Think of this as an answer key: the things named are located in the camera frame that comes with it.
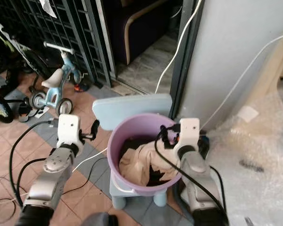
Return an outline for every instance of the bubble wrap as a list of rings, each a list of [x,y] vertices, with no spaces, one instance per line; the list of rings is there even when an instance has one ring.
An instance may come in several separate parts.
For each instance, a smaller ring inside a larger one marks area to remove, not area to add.
[[[283,87],[248,106],[252,120],[237,114],[208,133],[208,161],[224,180],[230,225],[283,226]]]

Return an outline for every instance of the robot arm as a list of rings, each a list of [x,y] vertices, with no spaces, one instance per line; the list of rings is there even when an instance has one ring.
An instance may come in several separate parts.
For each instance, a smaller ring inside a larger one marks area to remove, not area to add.
[[[180,159],[180,169],[205,187],[220,202],[218,187],[210,175],[210,166],[199,153],[199,127],[199,119],[181,119],[179,140],[173,151]],[[187,196],[195,226],[228,225],[227,217],[206,192],[187,177],[182,176],[182,180],[186,185],[183,194]]]
[[[92,126],[92,133],[80,130],[80,118],[62,114],[58,121],[58,143],[45,160],[43,172],[38,176],[24,201],[16,226],[47,226],[57,208],[63,188],[72,174],[74,159],[83,150],[83,138],[95,139],[99,121]]]

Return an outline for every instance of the dark fabric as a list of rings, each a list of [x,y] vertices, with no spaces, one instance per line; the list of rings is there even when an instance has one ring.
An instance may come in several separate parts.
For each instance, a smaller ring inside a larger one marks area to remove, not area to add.
[[[122,149],[120,151],[119,161],[121,160],[123,155],[126,153],[128,148],[136,150],[140,145],[145,145],[149,142],[152,142],[153,139],[154,139],[153,137],[135,137],[135,138],[125,140],[122,146]],[[147,186],[158,186],[158,185],[162,185],[166,183],[167,181],[159,180],[163,175],[164,173],[161,173],[159,170],[154,171],[152,166],[150,165],[150,178],[149,178],[149,182]]]
[[[137,1],[120,10],[110,11],[107,15],[112,49],[118,61],[127,64],[125,51],[125,26],[127,20],[134,13],[139,12],[155,1],[156,0]],[[167,1],[152,11],[142,15],[130,25],[130,62],[166,32],[170,9],[170,1]]]

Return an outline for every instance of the gray wall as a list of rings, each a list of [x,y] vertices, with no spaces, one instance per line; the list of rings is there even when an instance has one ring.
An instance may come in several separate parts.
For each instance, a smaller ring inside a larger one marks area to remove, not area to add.
[[[283,34],[283,0],[206,0],[178,118],[204,123],[261,48]],[[224,120],[256,81],[273,46],[258,58],[223,108],[207,124]]]

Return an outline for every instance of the bucket handle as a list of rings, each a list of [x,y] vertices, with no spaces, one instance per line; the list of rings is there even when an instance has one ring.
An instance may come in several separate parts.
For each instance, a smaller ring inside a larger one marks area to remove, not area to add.
[[[134,189],[131,189],[131,190],[124,190],[122,189],[118,183],[117,183],[117,180],[115,179],[115,175],[113,173],[111,173],[111,179],[112,179],[112,182],[114,184],[114,186],[121,192],[125,192],[125,193],[135,193],[135,190]]]

